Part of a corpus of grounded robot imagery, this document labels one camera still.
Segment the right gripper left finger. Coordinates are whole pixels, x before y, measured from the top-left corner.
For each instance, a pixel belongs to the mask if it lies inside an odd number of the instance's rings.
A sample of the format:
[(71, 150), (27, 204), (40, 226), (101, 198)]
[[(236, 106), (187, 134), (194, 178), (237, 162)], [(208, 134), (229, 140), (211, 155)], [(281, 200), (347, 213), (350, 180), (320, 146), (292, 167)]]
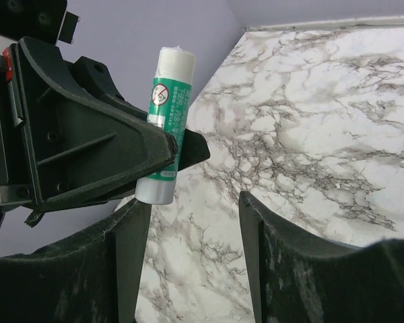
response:
[(0, 258), (0, 322), (134, 322), (151, 211), (133, 199), (31, 254)]

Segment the green white glue stick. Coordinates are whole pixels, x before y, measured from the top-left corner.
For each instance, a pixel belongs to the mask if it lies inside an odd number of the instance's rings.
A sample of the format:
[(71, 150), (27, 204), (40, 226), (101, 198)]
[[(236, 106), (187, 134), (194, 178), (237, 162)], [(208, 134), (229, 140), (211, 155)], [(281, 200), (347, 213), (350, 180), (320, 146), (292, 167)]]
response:
[(147, 122), (171, 134), (176, 140), (178, 153), (171, 165), (137, 181), (135, 198), (142, 203), (169, 205), (174, 199), (195, 61), (192, 53), (179, 46), (160, 50)]

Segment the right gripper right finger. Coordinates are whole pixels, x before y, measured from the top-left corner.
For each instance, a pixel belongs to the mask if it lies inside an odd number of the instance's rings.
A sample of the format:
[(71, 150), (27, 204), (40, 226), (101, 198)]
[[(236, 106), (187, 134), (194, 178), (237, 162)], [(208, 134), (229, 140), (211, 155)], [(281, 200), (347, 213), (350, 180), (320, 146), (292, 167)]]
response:
[(404, 240), (332, 242), (249, 192), (239, 218), (257, 322), (404, 322)]

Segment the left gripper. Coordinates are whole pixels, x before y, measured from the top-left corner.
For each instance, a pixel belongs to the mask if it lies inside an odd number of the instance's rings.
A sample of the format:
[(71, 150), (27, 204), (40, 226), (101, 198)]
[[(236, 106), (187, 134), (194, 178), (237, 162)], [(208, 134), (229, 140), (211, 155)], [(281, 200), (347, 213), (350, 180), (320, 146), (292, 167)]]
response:
[(87, 57), (69, 63), (56, 46), (25, 37), (15, 46), (15, 65), (25, 123), (13, 115), (17, 87), (6, 48), (0, 54), (0, 229), (6, 212), (33, 200), (42, 212), (100, 203), (174, 161), (175, 139), (124, 100), (102, 63)]

